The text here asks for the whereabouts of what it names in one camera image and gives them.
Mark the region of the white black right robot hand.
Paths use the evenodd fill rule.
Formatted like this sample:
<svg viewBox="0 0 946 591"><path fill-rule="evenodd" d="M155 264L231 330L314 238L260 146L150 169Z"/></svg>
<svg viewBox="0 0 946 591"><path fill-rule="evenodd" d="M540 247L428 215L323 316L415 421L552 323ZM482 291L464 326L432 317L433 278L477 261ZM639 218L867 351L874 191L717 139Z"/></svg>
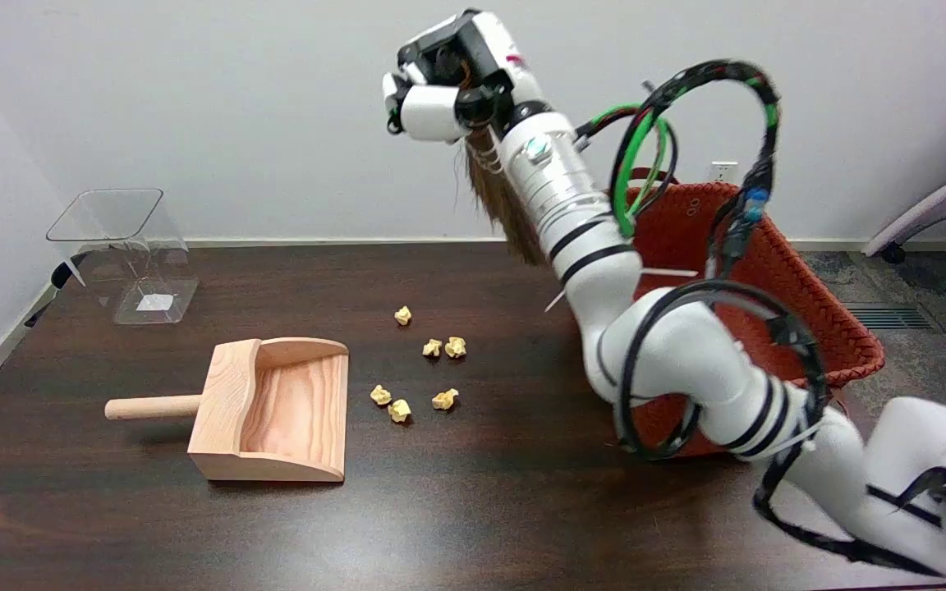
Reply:
<svg viewBox="0 0 946 591"><path fill-rule="evenodd" d="M514 38L494 12L468 8L397 50L382 81L387 130L454 143L489 130L501 140L549 105Z"/></svg>

